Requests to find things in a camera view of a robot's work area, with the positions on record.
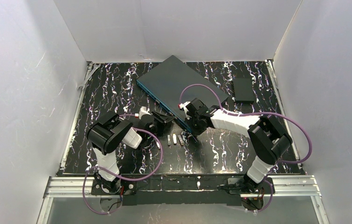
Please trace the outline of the large teal network switch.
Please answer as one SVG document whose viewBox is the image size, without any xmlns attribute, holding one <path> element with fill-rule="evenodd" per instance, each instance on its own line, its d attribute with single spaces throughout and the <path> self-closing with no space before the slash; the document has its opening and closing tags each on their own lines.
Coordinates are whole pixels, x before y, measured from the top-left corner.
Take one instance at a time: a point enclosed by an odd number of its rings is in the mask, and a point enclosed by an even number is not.
<svg viewBox="0 0 352 224">
<path fill-rule="evenodd" d="M 218 101 L 214 94 L 205 87 L 194 86 L 182 93 L 184 88 L 192 84 L 203 84 L 212 89 L 222 103 L 226 102 L 229 97 L 176 56 L 170 56 L 159 63 L 139 77 L 136 82 L 142 90 L 159 103 L 162 109 L 173 115 L 180 126 L 189 132 L 192 129 L 186 122 L 186 114 L 179 109 L 180 95 L 182 95 L 183 103 L 198 98 L 207 107 L 218 105 Z"/>
</svg>

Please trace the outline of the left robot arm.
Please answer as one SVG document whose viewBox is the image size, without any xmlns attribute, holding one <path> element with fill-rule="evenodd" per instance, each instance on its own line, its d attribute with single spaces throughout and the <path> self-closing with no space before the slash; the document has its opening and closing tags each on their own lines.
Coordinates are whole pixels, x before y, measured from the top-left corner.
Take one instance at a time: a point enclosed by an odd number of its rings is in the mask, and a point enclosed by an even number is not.
<svg viewBox="0 0 352 224">
<path fill-rule="evenodd" d="M 141 107 L 138 113 L 119 115 L 109 112 L 101 116 L 87 130 L 86 138 L 92 144 L 92 149 L 97 157 L 96 167 L 99 169 L 95 180 L 109 190 L 118 188 L 121 180 L 141 181 L 151 177 L 159 169 L 163 160 L 163 147 L 156 134 L 161 134 L 171 124 L 174 117 L 150 112 L 146 107 Z M 160 158 L 155 169 L 148 175 L 131 179 L 120 175 L 117 165 L 116 149 L 121 143 L 137 149 L 143 143 L 141 134 L 151 136 L 159 145 Z"/>
</svg>

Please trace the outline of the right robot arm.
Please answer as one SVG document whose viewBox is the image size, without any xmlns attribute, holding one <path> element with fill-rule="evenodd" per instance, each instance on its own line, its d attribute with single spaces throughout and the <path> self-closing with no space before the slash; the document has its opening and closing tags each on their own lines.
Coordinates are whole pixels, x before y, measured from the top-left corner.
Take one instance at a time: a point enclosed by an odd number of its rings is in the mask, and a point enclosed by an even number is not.
<svg viewBox="0 0 352 224">
<path fill-rule="evenodd" d="M 256 157 L 236 185 L 257 188 L 270 170 L 277 164 L 292 144 L 292 138 L 272 114 L 244 115 L 228 111 L 218 106 L 207 107 L 195 98 L 179 104 L 194 135 L 200 135 L 207 128 L 229 130 L 248 137 Z"/>
</svg>

